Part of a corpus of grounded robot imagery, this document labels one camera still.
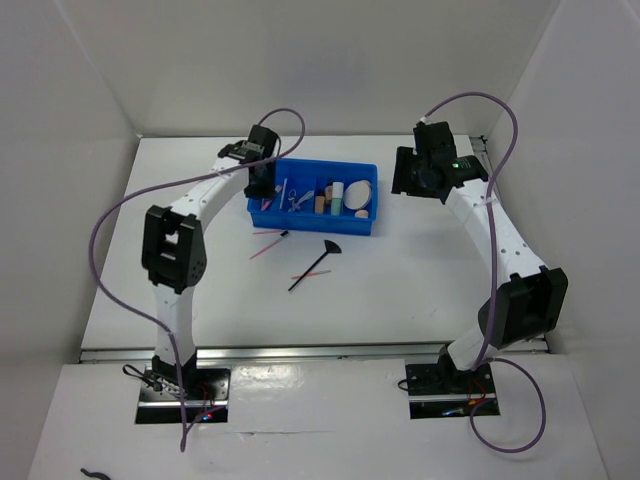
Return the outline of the purple eyelash curler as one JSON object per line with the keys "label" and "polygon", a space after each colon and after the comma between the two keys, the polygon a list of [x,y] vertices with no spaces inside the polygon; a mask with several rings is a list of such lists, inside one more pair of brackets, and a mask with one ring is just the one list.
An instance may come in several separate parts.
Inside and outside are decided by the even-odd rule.
{"label": "purple eyelash curler", "polygon": [[289,192],[289,197],[288,197],[288,200],[290,202],[289,212],[299,211],[301,209],[301,206],[306,201],[312,199],[313,197],[314,197],[314,191],[313,190],[308,190],[304,194],[302,194],[301,196],[296,196],[296,191],[294,189],[292,189]]}

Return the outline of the silver hair clip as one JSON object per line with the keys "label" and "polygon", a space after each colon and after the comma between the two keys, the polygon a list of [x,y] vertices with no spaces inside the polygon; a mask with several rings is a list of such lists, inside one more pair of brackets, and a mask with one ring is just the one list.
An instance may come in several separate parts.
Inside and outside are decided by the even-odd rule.
{"label": "silver hair clip", "polygon": [[298,199],[298,204],[303,204],[304,202],[312,199],[315,195],[315,192],[313,190],[309,190],[307,191],[304,195],[302,195],[299,199]]}

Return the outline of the pink brow comb brush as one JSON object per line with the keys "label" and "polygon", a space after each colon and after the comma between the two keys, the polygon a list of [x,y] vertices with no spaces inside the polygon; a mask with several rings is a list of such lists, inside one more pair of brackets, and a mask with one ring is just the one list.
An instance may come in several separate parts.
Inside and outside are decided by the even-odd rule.
{"label": "pink brow comb brush", "polygon": [[276,245],[278,245],[279,243],[281,243],[284,239],[286,239],[289,236],[289,232],[288,231],[282,231],[279,233],[279,236],[272,241],[271,243],[269,243],[268,245],[264,246],[263,248],[261,248],[259,251],[257,251],[256,253],[254,253],[253,255],[251,255],[249,257],[250,260],[253,260],[257,257],[259,257],[260,255],[266,253],[268,250],[270,250],[271,248],[275,247]]}

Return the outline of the beige square foundation bottle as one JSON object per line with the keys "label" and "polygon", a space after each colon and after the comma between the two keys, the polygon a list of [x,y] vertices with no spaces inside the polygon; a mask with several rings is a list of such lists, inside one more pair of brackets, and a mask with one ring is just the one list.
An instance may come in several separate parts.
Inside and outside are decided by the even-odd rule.
{"label": "beige square foundation bottle", "polygon": [[318,195],[314,201],[314,213],[323,214],[325,212],[326,199],[324,196]]}

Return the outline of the BB cream bottle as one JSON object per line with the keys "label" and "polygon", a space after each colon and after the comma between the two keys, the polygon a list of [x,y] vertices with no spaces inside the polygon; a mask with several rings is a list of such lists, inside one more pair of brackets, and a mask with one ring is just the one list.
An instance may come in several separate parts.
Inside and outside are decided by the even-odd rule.
{"label": "BB cream bottle", "polygon": [[327,184],[324,189],[324,194],[325,194],[325,204],[330,205],[333,197],[333,180],[331,178],[327,180]]}

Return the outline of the green bottle white cap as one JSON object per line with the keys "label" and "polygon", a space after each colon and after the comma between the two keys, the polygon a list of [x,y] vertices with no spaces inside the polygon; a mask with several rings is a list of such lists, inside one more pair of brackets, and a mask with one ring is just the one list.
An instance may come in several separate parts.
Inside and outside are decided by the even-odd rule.
{"label": "green bottle white cap", "polygon": [[344,183],[336,181],[332,183],[331,187],[330,211],[333,216],[340,216],[343,207]]}

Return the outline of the black fan brush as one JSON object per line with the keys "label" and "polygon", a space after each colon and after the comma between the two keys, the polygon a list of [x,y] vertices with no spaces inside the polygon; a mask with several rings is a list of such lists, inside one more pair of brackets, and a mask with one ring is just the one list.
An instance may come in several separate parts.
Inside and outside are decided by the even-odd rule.
{"label": "black fan brush", "polygon": [[294,281],[294,283],[288,288],[288,292],[291,293],[294,291],[297,286],[308,277],[314,269],[329,255],[331,254],[341,254],[341,247],[331,240],[324,241],[324,252]]}

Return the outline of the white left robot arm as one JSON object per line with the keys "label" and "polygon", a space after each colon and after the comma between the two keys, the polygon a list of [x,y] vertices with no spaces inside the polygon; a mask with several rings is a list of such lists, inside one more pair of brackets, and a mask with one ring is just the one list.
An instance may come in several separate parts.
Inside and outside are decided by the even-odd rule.
{"label": "white left robot arm", "polygon": [[204,276],[207,255],[204,233],[236,194],[261,200],[275,194],[275,164],[225,171],[271,157],[279,145],[271,129],[255,125],[248,138],[225,146],[210,179],[197,182],[166,207],[152,206],[145,215],[142,266],[153,285],[158,329],[152,371],[176,399],[196,390],[196,347],[193,340],[193,296]]}

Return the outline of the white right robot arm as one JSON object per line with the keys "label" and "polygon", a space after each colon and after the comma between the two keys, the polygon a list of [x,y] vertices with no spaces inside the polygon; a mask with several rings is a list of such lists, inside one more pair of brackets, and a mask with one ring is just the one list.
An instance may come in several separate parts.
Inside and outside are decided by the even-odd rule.
{"label": "white right robot arm", "polygon": [[414,147],[400,147],[392,193],[438,199],[460,221],[490,273],[490,294],[477,323],[445,346],[436,379],[448,392],[460,391],[471,371],[514,343],[557,326],[569,281],[549,268],[526,244],[500,201],[479,159],[458,154],[448,123],[420,120]]}

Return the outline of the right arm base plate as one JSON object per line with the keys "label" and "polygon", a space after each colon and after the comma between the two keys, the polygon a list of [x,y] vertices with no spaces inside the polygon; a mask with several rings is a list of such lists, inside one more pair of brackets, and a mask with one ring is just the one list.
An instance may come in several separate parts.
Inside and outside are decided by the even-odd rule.
{"label": "right arm base plate", "polygon": [[499,416],[493,374],[488,365],[445,377],[436,364],[407,364],[397,387],[408,395],[412,420]]}

